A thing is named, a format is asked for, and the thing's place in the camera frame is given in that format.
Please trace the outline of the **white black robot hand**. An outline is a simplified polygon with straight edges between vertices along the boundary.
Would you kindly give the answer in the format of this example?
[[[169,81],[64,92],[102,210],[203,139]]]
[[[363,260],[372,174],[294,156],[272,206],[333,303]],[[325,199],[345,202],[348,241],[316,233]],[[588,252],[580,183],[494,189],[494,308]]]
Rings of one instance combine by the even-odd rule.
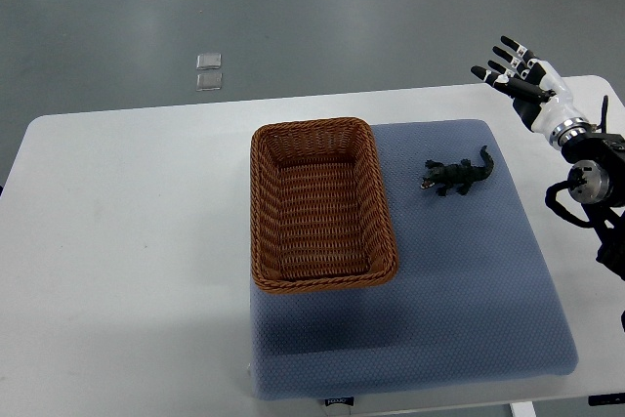
[[[492,52],[502,61],[474,65],[471,73],[512,100],[513,109],[529,131],[541,134],[555,149],[593,130],[574,105],[574,97],[553,66],[518,41],[503,36]]]

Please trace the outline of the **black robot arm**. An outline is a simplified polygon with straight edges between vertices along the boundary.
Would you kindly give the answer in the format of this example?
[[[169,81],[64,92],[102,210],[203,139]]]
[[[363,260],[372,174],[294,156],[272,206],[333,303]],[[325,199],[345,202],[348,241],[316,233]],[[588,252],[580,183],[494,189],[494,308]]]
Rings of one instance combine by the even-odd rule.
[[[593,229],[601,246],[597,262],[624,276],[624,137],[607,131],[609,99],[592,125],[569,119],[555,130],[556,143],[571,168],[565,180],[548,187],[545,204],[563,220]]]

